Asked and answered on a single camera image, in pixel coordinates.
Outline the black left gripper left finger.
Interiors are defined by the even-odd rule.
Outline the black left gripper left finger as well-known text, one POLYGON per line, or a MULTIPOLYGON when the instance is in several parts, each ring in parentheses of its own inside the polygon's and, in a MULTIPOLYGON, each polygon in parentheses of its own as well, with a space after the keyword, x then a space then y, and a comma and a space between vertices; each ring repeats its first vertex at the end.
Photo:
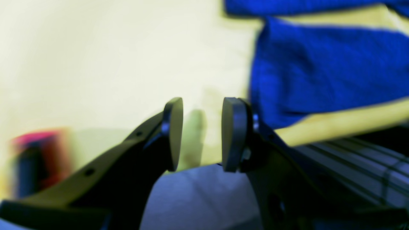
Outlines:
POLYGON ((183 100, 139 125, 120 144, 62 182, 1 202, 1 220, 29 230, 138 230, 156 181, 180 157, 183 100))

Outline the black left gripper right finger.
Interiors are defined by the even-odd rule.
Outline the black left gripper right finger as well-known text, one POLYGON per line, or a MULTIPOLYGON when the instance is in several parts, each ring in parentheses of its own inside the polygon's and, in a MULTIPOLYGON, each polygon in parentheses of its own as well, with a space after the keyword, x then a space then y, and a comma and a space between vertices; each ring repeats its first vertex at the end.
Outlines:
POLYGON ((375 201, 352 179, 288 147, 241 98, 222 106, 222 166, 245 173, 265 230, 407 230, 408 207, 375 201))

